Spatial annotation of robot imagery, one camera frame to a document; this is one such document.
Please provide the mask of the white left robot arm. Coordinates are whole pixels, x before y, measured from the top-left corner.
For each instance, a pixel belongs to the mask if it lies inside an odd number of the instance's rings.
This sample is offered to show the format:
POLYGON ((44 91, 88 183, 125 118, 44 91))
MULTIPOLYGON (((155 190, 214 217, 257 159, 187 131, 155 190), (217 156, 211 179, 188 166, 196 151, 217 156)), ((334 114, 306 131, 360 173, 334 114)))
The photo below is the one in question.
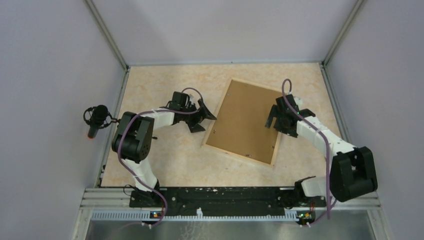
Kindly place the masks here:
POLYGON ((148 160, 154 131, 184 122, 191 133, 204 132, 203 120, 215 121, 217 117, 206 107, 203 98, 192 102, 185 91, 175 91, 172 99, 158 109, 141 113, 126 111, 122 115, 111 149, 134 178, 136 198, 149 207, 156 206, 161 200, 160 184, 148 160))

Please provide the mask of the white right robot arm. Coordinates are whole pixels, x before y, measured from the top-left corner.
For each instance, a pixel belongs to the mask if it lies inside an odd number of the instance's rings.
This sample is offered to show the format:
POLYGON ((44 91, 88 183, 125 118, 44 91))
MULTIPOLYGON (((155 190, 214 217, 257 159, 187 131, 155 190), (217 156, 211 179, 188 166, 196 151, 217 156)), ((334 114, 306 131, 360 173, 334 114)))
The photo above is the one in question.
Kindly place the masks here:
POLYGON ((308 177, 298 183, 293 200, 307 206, 314 197, 330 196, 339 202, 375 192, 378 180, 372 151, 343 140, 327 128, 309 109, 300 109, 292 94, 276 98, 266 128, 273 127, 287 136, 308 140, 325 157, 328 170, 324 177, 308 177))

